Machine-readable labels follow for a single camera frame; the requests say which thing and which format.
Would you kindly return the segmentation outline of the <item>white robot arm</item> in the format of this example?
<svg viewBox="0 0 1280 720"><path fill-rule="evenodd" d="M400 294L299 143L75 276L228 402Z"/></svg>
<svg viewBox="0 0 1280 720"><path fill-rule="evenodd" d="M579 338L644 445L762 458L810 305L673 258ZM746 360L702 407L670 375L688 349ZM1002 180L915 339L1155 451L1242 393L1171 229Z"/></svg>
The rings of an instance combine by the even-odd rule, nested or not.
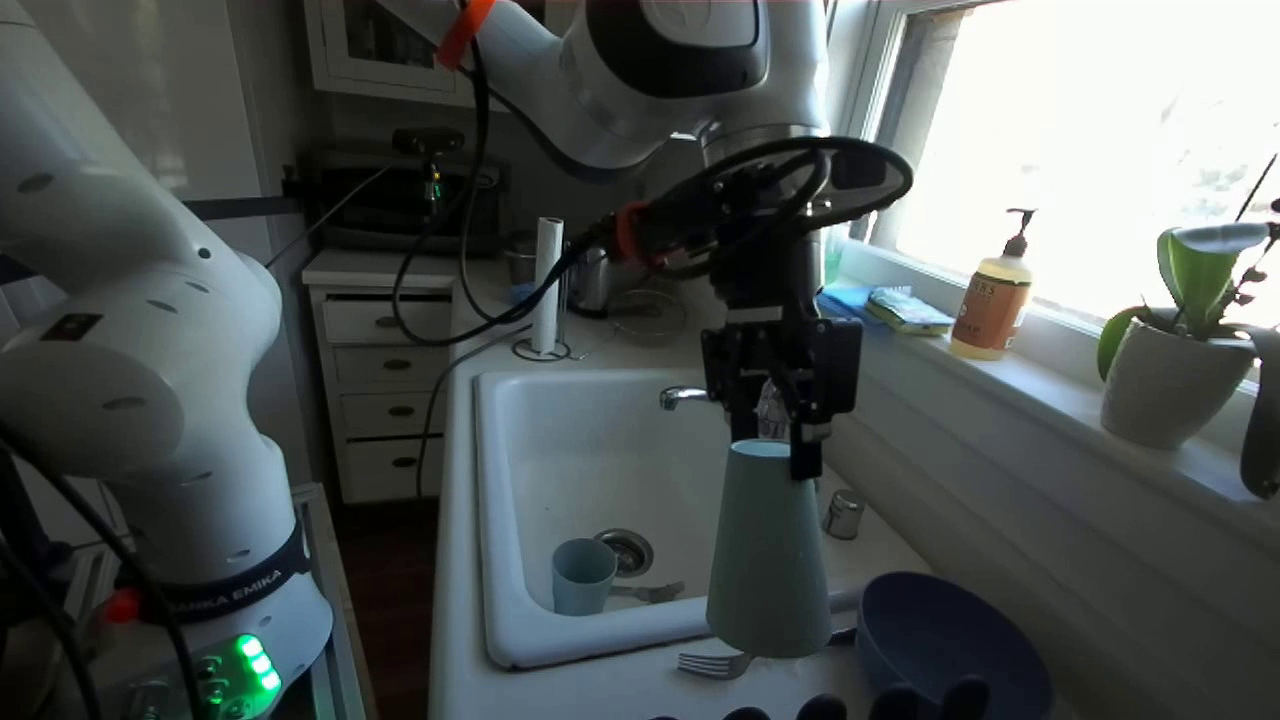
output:
<svg viewBox="0 0 1280 720"><path fill-rule="evenodd" d="M826 0L382 0L484 76L563 162L628 171L679 132L820 128ZM4 345L4 445L52 488L94 478L146 620L72 660L75 720L268 720L333 642L287 463L249 411L277 276L228 249L122 139L25 0L0 33L4 258L66 305Z"/></svg>

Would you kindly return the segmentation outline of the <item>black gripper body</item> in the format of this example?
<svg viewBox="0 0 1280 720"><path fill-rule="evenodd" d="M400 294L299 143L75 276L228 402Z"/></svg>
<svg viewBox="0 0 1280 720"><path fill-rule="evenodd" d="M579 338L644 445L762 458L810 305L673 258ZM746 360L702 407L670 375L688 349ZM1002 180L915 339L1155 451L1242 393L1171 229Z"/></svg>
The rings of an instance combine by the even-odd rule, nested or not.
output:
<svg viewBox="0 0 1280 720"><path fill-rule="evenodd" d="M713 294L727 318L705 338L705 381L734 418L752 418L763 384L781 388L793 418L858 407L859 329L814 307L804 208L820 184L820 168L752 168L723 184Z"/></svg>

